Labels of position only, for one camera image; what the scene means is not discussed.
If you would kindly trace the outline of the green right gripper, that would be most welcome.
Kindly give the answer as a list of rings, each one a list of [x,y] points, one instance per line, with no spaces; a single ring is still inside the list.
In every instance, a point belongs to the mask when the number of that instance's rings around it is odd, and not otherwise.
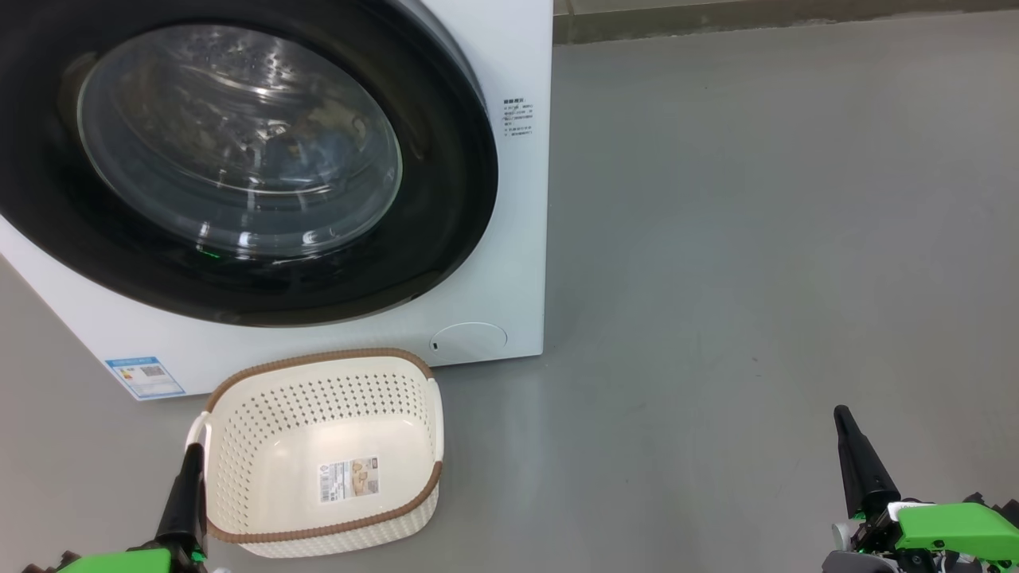
[[[898,503],[884,463],[845,405],[834,408],[848,522],[826,572],[1015,572],[1017,504]]]

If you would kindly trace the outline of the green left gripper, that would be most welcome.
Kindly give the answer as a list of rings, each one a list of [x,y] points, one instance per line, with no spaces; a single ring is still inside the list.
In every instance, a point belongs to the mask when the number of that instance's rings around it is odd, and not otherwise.
[[[204,447],[190,442],[156,531],[155,541],[164,548],[70,558],[61,572],[208,572],[204,561],[193,559],[207,557],[204,463]]]

